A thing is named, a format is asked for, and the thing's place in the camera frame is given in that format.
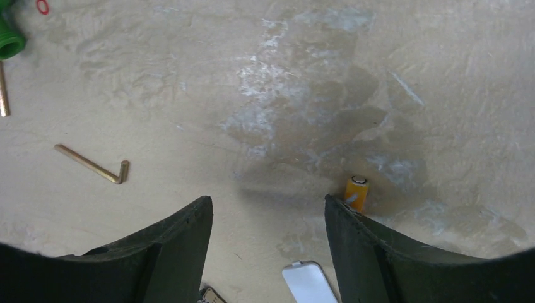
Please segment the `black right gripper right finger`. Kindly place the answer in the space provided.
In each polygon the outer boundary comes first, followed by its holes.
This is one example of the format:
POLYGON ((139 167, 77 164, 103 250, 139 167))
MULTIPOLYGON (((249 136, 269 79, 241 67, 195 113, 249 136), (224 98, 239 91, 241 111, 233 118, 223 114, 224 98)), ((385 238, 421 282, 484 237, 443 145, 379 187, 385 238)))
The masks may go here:
POLYGON ((325 197, 343 302, 533 302, 534 250, 482 259, 412 239, 325 197))

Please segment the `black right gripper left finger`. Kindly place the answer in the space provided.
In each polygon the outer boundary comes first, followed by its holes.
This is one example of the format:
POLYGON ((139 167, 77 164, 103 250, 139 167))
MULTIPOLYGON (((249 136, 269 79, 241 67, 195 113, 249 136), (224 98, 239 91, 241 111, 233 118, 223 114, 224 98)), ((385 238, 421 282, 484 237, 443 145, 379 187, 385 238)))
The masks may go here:
POLYGON ((2 302, 197 302, 213 226, 202 196, 80 256, 1 245, 2 302))

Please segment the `white battery cover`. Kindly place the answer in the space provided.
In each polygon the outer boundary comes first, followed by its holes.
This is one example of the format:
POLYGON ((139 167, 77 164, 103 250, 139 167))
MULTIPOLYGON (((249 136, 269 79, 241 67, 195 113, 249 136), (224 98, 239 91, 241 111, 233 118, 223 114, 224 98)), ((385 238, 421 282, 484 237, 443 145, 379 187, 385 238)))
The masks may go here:
POLYGON ((322 268, 313 261, 295 261, 282 276, 297 303, 337 303, 322 268))

